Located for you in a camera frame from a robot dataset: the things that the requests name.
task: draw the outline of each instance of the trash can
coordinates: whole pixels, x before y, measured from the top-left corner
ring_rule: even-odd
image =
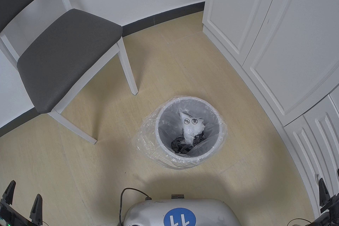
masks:
[[[203,119],[206,139],[187,154],[174,153],[171,142],[183,134],[180,112]],[[203,163],[222,146],[227,126],[218,111],[197,97],[174,97],[159,106],[142,123],[136,134],[137,148],[167,168],[186,169]]]

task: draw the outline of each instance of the chair seat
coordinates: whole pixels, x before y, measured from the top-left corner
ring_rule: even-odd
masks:
[[[24,51],[18,71],[33,105],[49,113],[122,36],[122,27],[71,9]]]

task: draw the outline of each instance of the white chair frame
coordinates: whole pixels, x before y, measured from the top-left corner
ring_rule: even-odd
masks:
[[[65,9],[69,11],[72,6],[70,4],[70,0],[62,0]],[[4,31],[0,32],[0,39],[3,44],[0,43],[0,49],[8,58],[10,63],[17,69],[17,63],[19,59],[19,55],[11,45],[10,41],[6,37]],[[90,135],[87,135],[81,129],[76,127],[73,123],[68,121],[61,115],[61,112],[66,108],[66,106],[73,100],[73,98],[79,93],[79,91],[88,83],[89,80],[98,72],[108,61],[118,54],[122,68],[124,70],[129,88],[131,92],[136,95],[138,93],[137,85],[135,84],[135,80],[133,77],[132,69],[129,64],[129,60],[127,57],[126,49],[124,42],[121,39],[114,44],[89,70],[87,70],[84,75],[72,86],[72,88],[66,93],[66,95],[60,100],[60,102],[52,109],[50,113],[48,113],[52,118],[60,122],[62,125],[78,134],[82,138],[87,141],[95,144],[97,142],[96,139],[92,138]]]

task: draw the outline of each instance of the white chair leg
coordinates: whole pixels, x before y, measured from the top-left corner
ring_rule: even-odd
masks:
[[[138,88],[137,88],[137,85],[135,84],[132,69],[130,68],[129,60],[128,60],[128,57],[127,57],[127,53],[126,53],[126,49],[125,49],[125,45],[124,45],[124,41],[122,40],[122,37],[117,42],[117,45],[120,49],[120,51],[118,52],[118,56],[119,56],[122,68],[124,70],[129,88],[130,88],[131,92],[134,95],[136,95],[138,93]]]
[[[52,118],[56,121],[60,122],[63,126],[67,127],[69,130],[73,131],[75,134],[78,134],[82,138],[86,139],[87,141],[96,144],[97,140],[92,138],[91,136],[87,135],[84,131],[80,130],[76,127],[73,123],[69,120],[62,117],[55,109],[52,109],[50,113],[48,113]]]

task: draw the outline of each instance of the light wood floor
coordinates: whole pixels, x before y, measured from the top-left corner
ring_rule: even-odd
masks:
[[[115,56],[62,113],[98,139],[96,145],[47,114],[2,136],[0,193],[15,180],[14,207],[26,217],[40,193],[50,226],[116,226],[125,187],[153,199],[171,194],[220,199],[243,226],[313,219],[285,145],[239,75],[202,33],[201,20],[199,12],[124,38],[137,96]],[[132,143],[142,119],[175,95],[205,99],[228,124],[228,138],[217,155],[180,171],[159,166]],[[127,191],[123,212],[143,199]]]

